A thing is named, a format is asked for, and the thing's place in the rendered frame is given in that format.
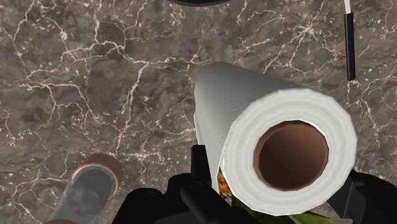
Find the black round object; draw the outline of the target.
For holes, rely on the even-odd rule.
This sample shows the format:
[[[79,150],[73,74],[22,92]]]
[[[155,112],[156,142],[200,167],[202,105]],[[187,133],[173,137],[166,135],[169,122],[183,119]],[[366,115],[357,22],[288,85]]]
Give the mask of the black round object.
[[[168,1],[183,6],[205,7],[205,6],[213,6],[217,4],[227,3],[230,0],[168,0]]]

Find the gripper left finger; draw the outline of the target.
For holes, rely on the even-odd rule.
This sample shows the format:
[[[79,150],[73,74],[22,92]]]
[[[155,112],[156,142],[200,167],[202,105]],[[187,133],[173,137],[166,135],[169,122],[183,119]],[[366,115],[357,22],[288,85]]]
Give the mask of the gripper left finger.
[[[204,145],[192,146],[191,159],[191,172],[169,178],[165,193],[154,188],[132,190],[112,224],[258,224],[211,187]]]

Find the grey cylinder with copper rim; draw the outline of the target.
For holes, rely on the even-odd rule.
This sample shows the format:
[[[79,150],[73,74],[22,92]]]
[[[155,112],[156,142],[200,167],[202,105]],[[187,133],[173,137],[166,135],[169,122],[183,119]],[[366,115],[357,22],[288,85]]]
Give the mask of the grey cylinder with copper rim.
[[[122,178],[122,165],[117,159],[104,153],[90,155],[74,171],[44,224],[97,224]]]

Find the white paper towel roll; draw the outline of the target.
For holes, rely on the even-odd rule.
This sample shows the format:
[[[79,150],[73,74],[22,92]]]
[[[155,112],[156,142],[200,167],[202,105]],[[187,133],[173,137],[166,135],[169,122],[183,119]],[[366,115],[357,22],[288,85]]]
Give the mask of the white paper towel roll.
[[[356,160],[357,137],[349,113],[331,96],[226,62],[204,66],[195,82],[194,122],[207,150],[212,187],[222,172],[232,193],[250,209],[273,216],[300,214],[326,202],[345,183]],[[329,147],[328,163],[312,184],[290,192],[257,175],[254,148],[278,123],[314,126]]]

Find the black handled utensil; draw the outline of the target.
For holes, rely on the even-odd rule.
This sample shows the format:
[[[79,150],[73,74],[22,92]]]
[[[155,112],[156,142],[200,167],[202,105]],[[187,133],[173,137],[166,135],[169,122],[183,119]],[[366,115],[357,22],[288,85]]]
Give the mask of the black handled utensil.
[[[347,80],[356,79],[355,46],[354,46],[354,14],[351,11],[351,0],[344,0],[344,33]]]

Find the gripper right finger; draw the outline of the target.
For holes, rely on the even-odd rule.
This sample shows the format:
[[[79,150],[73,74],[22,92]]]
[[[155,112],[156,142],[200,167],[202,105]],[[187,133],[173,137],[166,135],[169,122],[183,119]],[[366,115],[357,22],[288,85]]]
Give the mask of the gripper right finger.
[[[371,174],[352,170],[327,203],[352,224],[397,224],[397,186]]]

